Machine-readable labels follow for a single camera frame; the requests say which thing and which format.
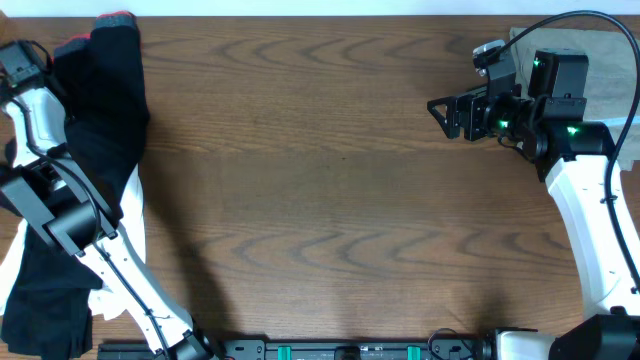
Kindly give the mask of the black leggings grey red waistband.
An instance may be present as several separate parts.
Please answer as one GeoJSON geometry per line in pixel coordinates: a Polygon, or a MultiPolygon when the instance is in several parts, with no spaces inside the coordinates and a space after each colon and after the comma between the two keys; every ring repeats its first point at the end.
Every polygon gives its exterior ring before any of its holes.
{"type": "MultiPolygon", "coordinates": [[[[70,148],[122,198],[150,120],[135,16],[97,17],[90,33],[55,49],[53,71],[69,96],[70,148]]],[[[49,249],[32,228],[18,237],[25,249],[6,302],[2,341],[12,353],[42,359],[83,355],[92,347],[88,298],[102,280],[76,258],[49,249]]]]}

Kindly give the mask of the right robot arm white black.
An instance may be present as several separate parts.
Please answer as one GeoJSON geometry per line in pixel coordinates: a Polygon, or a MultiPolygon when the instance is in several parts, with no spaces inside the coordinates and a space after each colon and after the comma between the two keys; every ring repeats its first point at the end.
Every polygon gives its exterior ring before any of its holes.
{"type": "Polygon", "coordinates": [[[480,359],[636,359],[639,356],[639,246],[621,189],[606,168],[614,143],[606,125],[584,121],[589,61],[569,49],[536,51],[529,89],[502,42],[478,47],[487,82],[427,104],[444,134],[496,137],[534,164],[564,222],[579,273],[584,320],[562,336],[497,329],[480,359]]]}

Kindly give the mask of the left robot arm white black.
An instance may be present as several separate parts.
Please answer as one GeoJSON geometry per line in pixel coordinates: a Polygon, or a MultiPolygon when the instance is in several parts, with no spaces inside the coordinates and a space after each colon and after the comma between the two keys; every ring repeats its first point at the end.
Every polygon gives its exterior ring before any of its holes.
{"type": "Polygon", "coordinates": [[[39,44],[1,48],[1,108],[15,129],[13,169],[1,193],[52,250],[91,269],[143,331],[148,351],[125,344],[109,359],[222,359],[225,351],[161,287],[131,244],[112,190],[69,149],[65,92],[39,44]]]}

